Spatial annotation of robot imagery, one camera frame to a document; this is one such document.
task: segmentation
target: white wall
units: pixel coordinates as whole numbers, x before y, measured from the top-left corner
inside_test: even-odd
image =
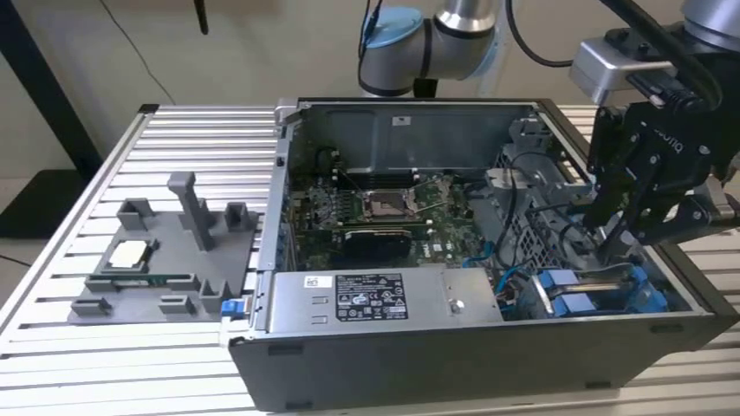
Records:
[[[0,179],[68,167],[72,162],[0,54]]]
[[[618,27],[597,0],[516,0],[532,47],[565,59],[584,37]],[[358,93],[354,68],[364,0],[208,0],[201,36],[189,0],[106,0],[177,104],[265,104],[281,96]],[[662,22],[677,0],[640,2]],[[98,0],[14,0],[98,148],[106,152],[145,102],[166,97],[149,79]],[[394,0],[426,16],[436,0]],[[500,82],[486,95],[585,102],[566,70],[538,67],[508,49]],[[476,96],[477,81],[446,81],[441,96]]]

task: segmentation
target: floor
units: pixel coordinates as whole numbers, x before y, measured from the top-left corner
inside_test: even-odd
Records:
[[[28,181],[28,179],[0,179],[0,211],[8,206]],[[0,238],[0,254],[25,263],[33,263],[45,244],[46,240]],[[4,301],[13,293],[26,269],[25,266],[0,258],[0,307],[2,307]]]

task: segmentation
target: aluminum table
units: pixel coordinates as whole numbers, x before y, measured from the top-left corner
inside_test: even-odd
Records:
[[[593,107],[562,111],[589,138]],[[264,211],[274,152],[270,107],[160,107],[138,114],[108,161],[0,311],[0,416],[30,414],[258,415],[218,346],[218,323],[74,327],[69,303],[82,292],[117,229],[125,198],[156,211],[178,208],[170,172],[197,172],[196,193]],[[249,264],[257,263],[258,236]],[[740,306],[740,235],[682,245]],[[248,274],[246,289],[254,286]],[[697,352],[673,354],[620,389],[493,400],[389,406],[320,414],[705,415],[740,414],[740,326]]]

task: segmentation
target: open computer tower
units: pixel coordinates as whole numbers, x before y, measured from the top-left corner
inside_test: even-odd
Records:
[[[588,143],[549,101],[290,109],[229,344],[260,410],[616,388],[737,321],[674,245],[596,258]]]

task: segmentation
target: metal bracket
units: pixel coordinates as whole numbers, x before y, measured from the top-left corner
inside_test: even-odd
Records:
[[[298,99],[297,98],[281,98],[277,100],[277,105],[274,106],[274,124],[277,126],[284,126],[294,122],[298,118]]]
[[[517,185],[517,189],[526,189],[532,184],[529,178],[518,169],[508,169],[504,167],[494,167],[485,171],[488,180],[490,180],[490,185],[496,189],[509,190],[510,189],[510,177],[513,175],[513,180]]]
[[[572,202],[580,205],[582,201],[589,199],[589,194],[592,191],[592,184],[568,184],[557,182],[553,184],[548,184],[544,187],[546,200],[550,201],[552,204],[564,204]]]
[[[510,122],[509,136],[513,139],[516,153],[521,153],[545,148],[553,132],[540,118],[526,117]]]

